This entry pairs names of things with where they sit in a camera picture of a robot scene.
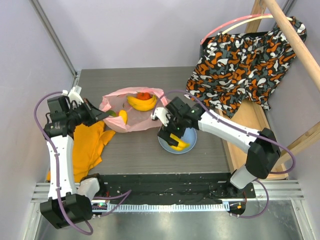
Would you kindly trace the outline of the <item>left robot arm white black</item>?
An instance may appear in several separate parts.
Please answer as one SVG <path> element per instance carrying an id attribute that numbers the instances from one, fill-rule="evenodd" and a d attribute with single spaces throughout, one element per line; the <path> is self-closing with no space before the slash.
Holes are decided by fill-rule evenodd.
<path id="1" fill-rule="evenodd" d="M 90 127 L 108 114 L 94 107 L 78 93 L 46 96 L 49 112 L 41 130 L 50 156 L 50 188 L 47 201 L 40 204 L 42 216 L 56 229 L 73 227 L 84 235 L 78 223 L 88 223 L 93 216 L 92 200 L 102 199 L 107 188 L 98 173 L 86 176 L 76 186 L 73 173 L 74 132 L 83 124 Z"/>

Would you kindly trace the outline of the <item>pink plastic bag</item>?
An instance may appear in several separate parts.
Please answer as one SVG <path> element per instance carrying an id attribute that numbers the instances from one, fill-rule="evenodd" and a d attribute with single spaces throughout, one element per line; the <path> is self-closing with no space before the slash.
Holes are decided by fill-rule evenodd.
<path id="1" fill-rule="evenodd" d="M 151 119 L 152 109 L 139 111 L 128 103 L 128 96 L 136 97 L 138 93 L 149 93 L 151 96 L 159 98 L 164 94 L 164 91 L 152 87 L 127 87 L 104 95 L 99 105 L 101 111 L 112 110 L 118 114 L 121 110 L 124 110 L 127 113 L 127 121 L 124 121 L 121 116 L 105 118 L 103 121 L 110 129 L 118 133 L 128 133 L 158 128 L 162 125 L 159 120 Z"/>

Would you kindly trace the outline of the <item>yellow banana bunch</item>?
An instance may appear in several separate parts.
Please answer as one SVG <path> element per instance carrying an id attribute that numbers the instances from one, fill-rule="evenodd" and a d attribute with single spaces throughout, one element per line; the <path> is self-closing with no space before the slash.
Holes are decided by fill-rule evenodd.
<path id="1" fill-rule="evenodd" d="M 155 95 L 153 95 L 150 99 L 147 100 L 141 100 L 133 96 L 127 97 L 127 102 L 135 109 L 141 112 L 147 112 L 152 110 L 156 103 L 157 98 Z"/>

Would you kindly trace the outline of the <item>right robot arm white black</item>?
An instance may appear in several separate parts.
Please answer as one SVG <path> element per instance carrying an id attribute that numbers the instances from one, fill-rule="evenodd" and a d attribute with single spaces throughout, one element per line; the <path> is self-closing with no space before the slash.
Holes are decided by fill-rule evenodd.
<path id="1" fill-rule="evenodd" d="M 246 162 L 232 173 L 225 186 L 226 193 L 233 198 L 242 194 L 253 180 L 266 179 L 280 157 L 279 146 L 270 129 L 256 130 L 239 125 L 201 103 L 189 106 L 175 97 L 165 107 L 155 108 L 151 119 L 161 121 L 157 135 L 175 151 L 189 147 L 182 137 L 186 129 L 195 129 L 230 142 L 246 153 Z"/>

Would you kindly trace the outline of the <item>red orange persimmon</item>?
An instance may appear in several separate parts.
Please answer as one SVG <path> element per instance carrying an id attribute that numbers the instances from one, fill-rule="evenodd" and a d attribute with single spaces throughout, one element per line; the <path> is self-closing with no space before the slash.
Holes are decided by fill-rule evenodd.
<path id="1" fill-rule="evenodd" d="M 136 98 L 139 100 L 143 100 L 143 101 L 149 100 L 152 97 L 153 97 L 153 95 L 150 94 L 149 92 L 138 92 L 136 94 Z"/>

